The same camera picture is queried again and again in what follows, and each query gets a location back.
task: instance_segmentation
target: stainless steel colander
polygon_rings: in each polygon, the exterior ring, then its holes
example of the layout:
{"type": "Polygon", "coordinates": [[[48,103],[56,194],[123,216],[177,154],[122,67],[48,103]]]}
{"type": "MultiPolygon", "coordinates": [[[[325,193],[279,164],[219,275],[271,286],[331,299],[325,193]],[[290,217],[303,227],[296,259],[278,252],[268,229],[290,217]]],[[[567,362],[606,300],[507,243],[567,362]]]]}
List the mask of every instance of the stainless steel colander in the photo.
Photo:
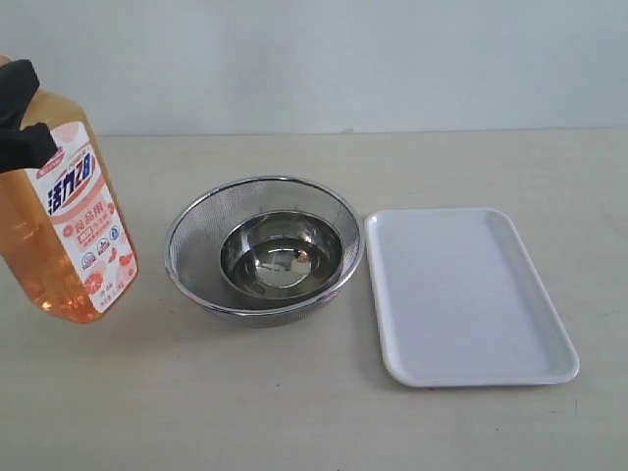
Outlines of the stainless steel colander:
{"type": "Polygon", "coordinates": [[[164,259],[175,286],[213,314],[250,327],[271,327],[301,319],[333,299],[363,252],[362,225],[341,196],[307,180],[267,176],[227,183],[193,201],[171,225],[164,259]],[[251,308],[226,285],[221,253],[234,230],[260,215],[278,212],[312,216],[333,229],[340,239],[340,275],[324,290],[293,304],[251,308]]]}

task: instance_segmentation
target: rectangular tray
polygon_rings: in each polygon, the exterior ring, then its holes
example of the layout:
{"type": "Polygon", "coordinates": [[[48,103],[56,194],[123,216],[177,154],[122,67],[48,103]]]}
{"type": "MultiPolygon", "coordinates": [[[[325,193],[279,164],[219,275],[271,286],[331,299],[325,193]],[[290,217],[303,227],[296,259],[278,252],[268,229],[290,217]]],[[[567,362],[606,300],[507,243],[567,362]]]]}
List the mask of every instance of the rectangular tray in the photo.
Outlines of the rectangular tray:
{"type": "Polygon", "coordinates": [[[547,385],[578,355],[510,219],[492,209],[367,218],[380,340],[409,387],[547,385]]]}

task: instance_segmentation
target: table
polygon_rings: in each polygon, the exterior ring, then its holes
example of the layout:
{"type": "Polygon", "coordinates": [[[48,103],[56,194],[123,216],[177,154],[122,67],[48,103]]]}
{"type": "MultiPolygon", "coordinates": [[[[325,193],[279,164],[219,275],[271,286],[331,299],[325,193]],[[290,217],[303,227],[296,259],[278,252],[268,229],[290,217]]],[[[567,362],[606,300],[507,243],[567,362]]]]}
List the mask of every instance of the table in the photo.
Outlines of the table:
{"type": "Polygon", "coordinates": [[[0,270],[0,468],[619,470],[628,462],[628,131],[103,137],[140,277],[87,326],[0,270]],[[163,269],[199,193],[256,174],[326,184],[361,215],[496,207],[581,359],[557,387],[418,391],[381,359],[366,260],[286,327],[225,324],[163,269]]]}

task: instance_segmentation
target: label graphic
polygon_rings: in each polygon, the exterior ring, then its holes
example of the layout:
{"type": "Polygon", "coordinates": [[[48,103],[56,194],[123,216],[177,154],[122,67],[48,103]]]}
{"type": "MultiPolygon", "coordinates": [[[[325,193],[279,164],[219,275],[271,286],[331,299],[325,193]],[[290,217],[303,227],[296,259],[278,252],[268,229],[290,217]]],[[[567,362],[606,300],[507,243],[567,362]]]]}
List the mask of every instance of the label graphic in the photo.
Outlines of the label graphic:
{"type": "Polygon", "coordinates": [[[137,264],[84,125],[66,123],[51,133],[57,154],[26,174],[91,302],[103,312],[135,278],[137,264]]]}

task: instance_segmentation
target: plastic bottle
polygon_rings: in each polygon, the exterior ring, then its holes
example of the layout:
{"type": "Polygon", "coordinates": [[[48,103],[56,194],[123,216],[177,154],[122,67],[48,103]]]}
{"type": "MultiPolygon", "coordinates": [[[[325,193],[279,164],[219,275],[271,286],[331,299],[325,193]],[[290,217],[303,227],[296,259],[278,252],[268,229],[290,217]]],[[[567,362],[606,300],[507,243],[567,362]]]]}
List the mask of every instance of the plastic bottle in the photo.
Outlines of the plastic bottle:
{"type": "Polygon", "coordinates": [[[26,296],[77,323],[100,319],[137,257],[87,117],[0,56],[0,253],[26,296]]]}

